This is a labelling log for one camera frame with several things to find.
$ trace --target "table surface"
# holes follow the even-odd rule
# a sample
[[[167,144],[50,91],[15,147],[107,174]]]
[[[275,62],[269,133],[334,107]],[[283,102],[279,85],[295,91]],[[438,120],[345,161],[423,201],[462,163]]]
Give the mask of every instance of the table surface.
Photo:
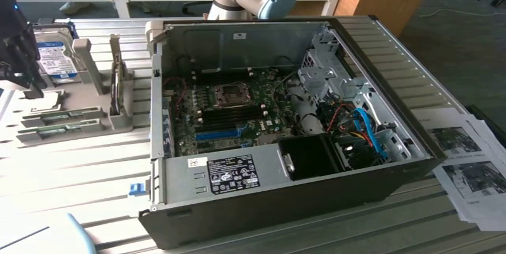
[[[339,17],[359,47],[407,106],[459,107],[397,39],[367,17]],[[147,196],[127,198],[130,183],[150,174],[151,60],[147,20],[72,20],[90,38],[98,67],[111,66],[111,33],[122,34],[122,55],[134,79],[134,130],[112,136],[46,144],[6,156],[10,130],[24,110],[14,95],[0,122],[0,206],[3,215],[70,212],[100,254],[162,253],[136,218]],[[506,253],[506,234],[481,232],[458,219],[433,176],[402,186],[385,201],[163,253]]]

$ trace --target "blue hard drive label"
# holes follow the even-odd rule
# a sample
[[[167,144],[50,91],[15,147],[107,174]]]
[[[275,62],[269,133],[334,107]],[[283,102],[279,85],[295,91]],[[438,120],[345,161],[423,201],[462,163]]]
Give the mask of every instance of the blue hard drive label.
[[[72,59],[66,55],[63,42],[38,43],[40,60],[39,64],[44,72],[51,76],[54,82],[68,82],[78,76],[78,70]]]
[[[207,162],[211,192],[218,195],[261,187],[254,157],[242,155]]]

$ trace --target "gray floor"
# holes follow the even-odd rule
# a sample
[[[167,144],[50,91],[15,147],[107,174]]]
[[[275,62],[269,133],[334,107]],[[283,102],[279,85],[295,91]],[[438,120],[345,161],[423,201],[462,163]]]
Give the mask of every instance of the gray floor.
[[[481,17],[441,12],[419,17],[438,9],[490,14],[506,13],[506,2],[500,8],[492,0],[423,0],[410,20],[401,41],[426,65],[438,80],[461,102],[475,104],[506,130],[506,15]],[[146,14],[139,4],[130,4],[131,16],[179,17],[182,2],[151,3],[154,13]],[[22,3],[31,21],[40,17],[66,18],[56,3]],[[191,7],[195,15],[208,12],[208,5]],[[110,3],[94,3],[74,18],[118,18]]]

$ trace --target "blue clip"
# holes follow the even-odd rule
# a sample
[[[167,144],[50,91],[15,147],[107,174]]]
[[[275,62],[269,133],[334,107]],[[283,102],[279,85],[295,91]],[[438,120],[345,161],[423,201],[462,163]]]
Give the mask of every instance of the blue clip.
[[[144,183],[135,183],[135,184],[130,184],[130,192],[128,192],[128,196],[140,196],[140,195],[146,195],[146,185]]]

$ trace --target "motherboard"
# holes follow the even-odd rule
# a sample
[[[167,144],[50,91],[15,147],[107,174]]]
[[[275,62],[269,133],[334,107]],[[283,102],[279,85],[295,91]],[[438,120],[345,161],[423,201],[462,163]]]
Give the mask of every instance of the motherboard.
[[[175,156],[274,143],[298,133],[278,69],[196,73],[167,78]]]

